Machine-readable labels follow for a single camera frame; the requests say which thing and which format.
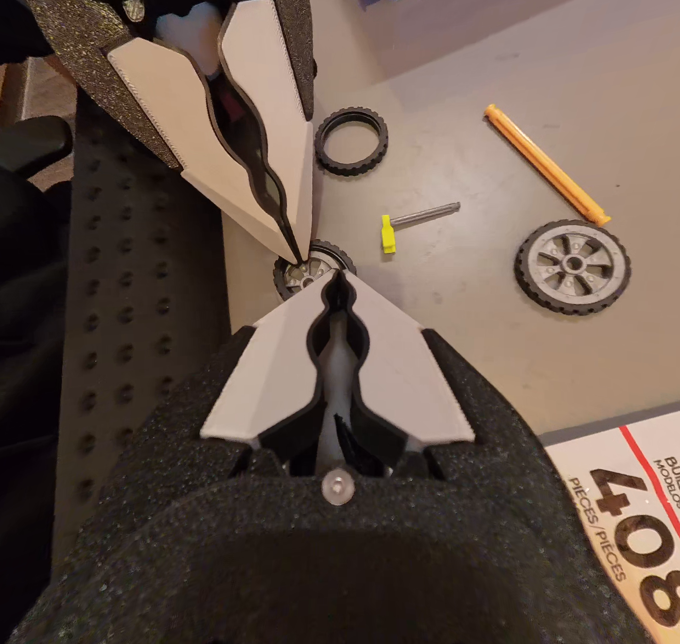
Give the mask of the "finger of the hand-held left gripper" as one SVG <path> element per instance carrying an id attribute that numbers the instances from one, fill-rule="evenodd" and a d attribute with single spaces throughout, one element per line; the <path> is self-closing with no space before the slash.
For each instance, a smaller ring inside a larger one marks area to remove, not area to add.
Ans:
<path id="1" fill-rule="evenodd" d="M 295 260 L 276 221 L 257 203 L 245 167 L 217 138 L 208 94 L 189 58 L 141 38 L 108 58 L 177 156 L 182 177 L 272 252 Z"/>
<path id="2" fill-rule="evenodd" d="M 217 41 L 227 79 L 255 115 L 262 161 L 282 194 L 290 259 L 308 259 L 313 127 L 306 120 L 274 0 L 236 2 Z"/>

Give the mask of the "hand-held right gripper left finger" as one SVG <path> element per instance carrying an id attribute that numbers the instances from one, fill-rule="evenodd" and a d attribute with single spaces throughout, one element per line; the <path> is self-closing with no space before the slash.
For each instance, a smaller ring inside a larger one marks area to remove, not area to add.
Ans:
<path id="1" fill-rule="evenodd" d="M 200 428 L 202 439 L 270 450 L 281 463 L 316 447 L 312 470 L 340 463 L 337 435 L 323 435 L 328 402 L 319 361 L 340 283 L 340 271 L 331 271 L 247 327 L 249 340 Z"/>

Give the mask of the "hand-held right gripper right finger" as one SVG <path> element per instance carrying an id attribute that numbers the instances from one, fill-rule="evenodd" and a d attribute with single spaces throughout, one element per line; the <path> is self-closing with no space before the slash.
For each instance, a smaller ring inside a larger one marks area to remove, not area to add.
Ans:
<path id="1" fill-rule="evenodd" d="M 356 356 L 350 427 L 361 448 L 394 469 L 409 450 L 474 443 L 425 328 L 354 274 L 341 277 L 347 343 Z"/>

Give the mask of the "black rubber tire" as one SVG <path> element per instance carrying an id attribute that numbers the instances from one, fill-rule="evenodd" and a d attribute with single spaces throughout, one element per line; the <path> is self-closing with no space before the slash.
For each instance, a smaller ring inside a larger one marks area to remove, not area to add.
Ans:
<path id="1" fill-rule="evenodd" d="M 326 142 L 335 129 L 353 122 L 368 125 L 377 135 L 378 142 L 367 157 L 352 163 L 341 163 L 327 154 Z M 323 169 L 335 175 L 356 177 L 370 172 L 384 159 L 389 135 L 385 120 L 377 112 L 365 107 L 346 107 L 325 118 L 319 125 L 314 139 L 316 160 Z"/>

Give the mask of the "grey toy wheel black tire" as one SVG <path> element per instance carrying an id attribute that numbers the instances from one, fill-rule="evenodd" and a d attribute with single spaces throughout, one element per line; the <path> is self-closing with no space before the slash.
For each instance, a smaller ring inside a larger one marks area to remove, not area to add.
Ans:
<path id="1" fill-rule="evenodd" d="M 565 316 L 590 316 L 623 295 L 632 264 L 610 232 L 581 220 L 561 220 L 527 237 L 517 250 L 514 274 L 539 306 Z"/>
<path id="2" fill-rule="evenodd" d="M 308 259 L 294 264 L 278 257 L 273 266 L 273 282 L 283 301 L 306 289 L 319 278 L 334 270 L 357 274 L 351 257 L 338 246 L 322 240 L 312 240 Z"/>

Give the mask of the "grey rod with yellow connector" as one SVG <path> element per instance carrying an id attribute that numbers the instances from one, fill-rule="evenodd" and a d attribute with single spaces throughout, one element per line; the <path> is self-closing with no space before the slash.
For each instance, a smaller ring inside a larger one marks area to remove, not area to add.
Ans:
<path id="1" fill-rule="evenodd" d="M 411 226 L 440 218 L 447 215 L 452 215 L 460 211 L 461 203 L 454 202 L 446 205 L 433 207 L 417 211 L 411 214 L 402 215 L 399 217 L 390 217 L 389 215 L 382 215 L 381 217 L 381 248 L 385 254 L 394 254 L 396 251 L 395 230 L 404 226 Z"/>

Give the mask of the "long orange rod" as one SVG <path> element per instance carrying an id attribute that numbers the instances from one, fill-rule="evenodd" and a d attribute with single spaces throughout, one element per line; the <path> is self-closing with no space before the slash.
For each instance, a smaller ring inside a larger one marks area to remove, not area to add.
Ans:
<path id="1" fill-rule="evenodd" d="M 495 104 L 485 108 L 484 117 L 578 214 L 601 228 L 611 221 L 611 216 Z"/>

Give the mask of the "black perforated pad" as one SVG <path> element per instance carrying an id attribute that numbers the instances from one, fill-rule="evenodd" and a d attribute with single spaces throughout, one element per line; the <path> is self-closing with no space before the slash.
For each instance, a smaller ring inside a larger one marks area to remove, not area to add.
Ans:
<path id="1" fill-rule="evenodd" d="M 83 90 L 52 563 L 64 563 L 132 434 L 231 333 L 222 215 Z"/>

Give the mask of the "K'nex building set booklet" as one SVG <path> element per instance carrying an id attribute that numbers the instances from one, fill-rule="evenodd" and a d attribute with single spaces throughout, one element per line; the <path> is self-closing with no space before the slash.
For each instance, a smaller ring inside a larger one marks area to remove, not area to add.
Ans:
<path id="1" fill-rule="evenodd" d="M 679 403 L 540 440 L 617 589 L 657 643 L 678 643 Z"/>

